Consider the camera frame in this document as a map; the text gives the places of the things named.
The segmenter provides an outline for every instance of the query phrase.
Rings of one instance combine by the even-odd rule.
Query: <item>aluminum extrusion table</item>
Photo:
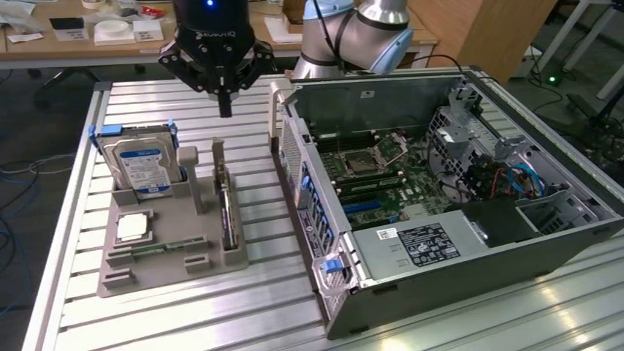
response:
[[[268,147],[267,91],[279,77],[263,77],[243,92],[236,116],[227,119],[218,117],[216,103],[178,80],[115,83],[95,92],[24,350],[624,350],[623,236],[535,281],[362,335],[326,339]],[[98,298],[114,181],[87,127],[171,118],[182,145],[200,151],[200,174],[212,169],[211,137],[226,140],[252,264],[222,276]]]

